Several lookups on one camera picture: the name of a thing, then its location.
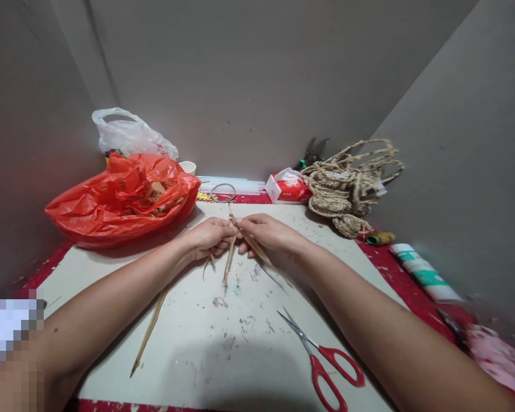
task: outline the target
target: red scissors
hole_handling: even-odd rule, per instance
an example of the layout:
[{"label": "red scissors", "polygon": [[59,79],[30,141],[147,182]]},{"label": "red scissors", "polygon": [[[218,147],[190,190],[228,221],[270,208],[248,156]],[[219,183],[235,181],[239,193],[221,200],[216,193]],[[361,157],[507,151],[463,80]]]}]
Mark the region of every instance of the red scissors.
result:
[{"label": "red scissors", "polygon": [[[325,348],[324,346],[316,344],[313,340],[311,340],[311,338],[309,338],[309,336],[307,336],[299,328],[296,321],[292,318],[292,316],[290,316],[290,314],[284,306],[283,308],[286,314],[288,315],[288,318],[286,318],[286,316],[284,316],[279,311],[277,311],[277,313],[280,316],[282,316],[282,318],[286,321],[286,323],[290,325],[292,329],[294,329],[294,332],[296,332],[296,335],[299,336],[299,338],[301,339],[303,346],[305,347],[307,353],[309,354],[309,357],[311,358],[311,378],[313,381],[313,386],[315,387],[316,394],[319,396],[320,401],[329,412],[347,412],[347,404],[345,403],[345,399],[343,399],[338,388],[336,388],[332,379],[326,373],[324,367],[320,364],[319,359],[311,353],[311,349],[309,348],[307,342],[311,343],[314,347],[316,347],[319,350],[319,352],[326,358],[326,360],[329,361],[332,364],[332,366],[334,366],[338,370],[338,372],[355,387],[362,387],[365,385],[365,375],[364,373],[362,373],[361,367],[353,359],[351,359],[349,355],[347,355],[343,351],[340,351],[340,349]],[[349,376],[347,371],[343,369],[341,365],[338,363],[338,361],[334,358],[334,355],[340,355],[342,358],[344,358],[351,364],[351,366],[355,369],[356,379],[353,379],[351,376]],[[332,392],[334,392],[334,395],[336,396],[336,399],[339,402],[339,409],[334,409],[326,401],[326,398],[322,394],[322,390],[319,387],[319,377],[322,377],[326,381],[328,386],[330,386]]]}]

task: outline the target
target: red and white box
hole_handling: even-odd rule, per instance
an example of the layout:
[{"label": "red and white box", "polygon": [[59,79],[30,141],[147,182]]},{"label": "red and white box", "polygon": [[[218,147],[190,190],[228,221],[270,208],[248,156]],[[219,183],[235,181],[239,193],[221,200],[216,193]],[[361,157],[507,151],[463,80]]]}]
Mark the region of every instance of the red and white box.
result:
[{"label": "red and white box", "polygon": [[265,183],[265,190],[274,204],[307,203],[312,196],[303,181],[303,175],[291,168],[269,176]]}]

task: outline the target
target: forearm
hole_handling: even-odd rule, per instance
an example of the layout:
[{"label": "forearm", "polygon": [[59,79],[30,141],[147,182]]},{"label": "forearm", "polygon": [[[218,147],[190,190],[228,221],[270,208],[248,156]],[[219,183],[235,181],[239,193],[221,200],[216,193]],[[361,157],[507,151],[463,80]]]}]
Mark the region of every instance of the forearm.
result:
[{"label": "forearm", "polygon": [[176,239],[84,289],[45,320],[39,363],[47,376],[80,374],[190,261]]},{"label": "forearm", "polygon": [[514,410],[505,390],[455,346],[309,241],[296,259],[354,350],[405,411]]}]

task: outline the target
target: pink cloth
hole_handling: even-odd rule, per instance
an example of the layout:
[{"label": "pink cloth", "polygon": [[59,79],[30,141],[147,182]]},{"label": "pink cloth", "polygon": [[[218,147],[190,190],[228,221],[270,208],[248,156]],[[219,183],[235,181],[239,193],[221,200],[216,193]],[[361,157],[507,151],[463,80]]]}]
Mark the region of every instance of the pink cloth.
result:
[{"label": "pink cloth", "polygon": [[472,324],[466,332],[475,362],[491,377],[515,392],[515,349],[484,326]]}]

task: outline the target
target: straw rope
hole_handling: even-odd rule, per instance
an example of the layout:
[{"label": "straw rope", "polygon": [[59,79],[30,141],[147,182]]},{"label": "straw rope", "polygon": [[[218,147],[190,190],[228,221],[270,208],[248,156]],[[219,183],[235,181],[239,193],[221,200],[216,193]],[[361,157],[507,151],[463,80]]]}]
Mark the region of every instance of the straw rope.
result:
[{"label": "straw rope", "polygon": [[[385,148],[355,156],[351,154],[352,150],[374,142],[385,143]],[[383,185],[398,177],[405,168],[403,162],[393,159],[397,152],[387,139],[361,140],[328,160],[318,161],[303,169],[301,173],[308,175],[306,183],[313,193],[309,209],[332,219],[334,226],[349,239],[372,231],[364,217],[382,196]],[[355,161],[375,155],[381,156],[353,166]],[[399,168],[384,178],[388,164],[398,165]]]}]

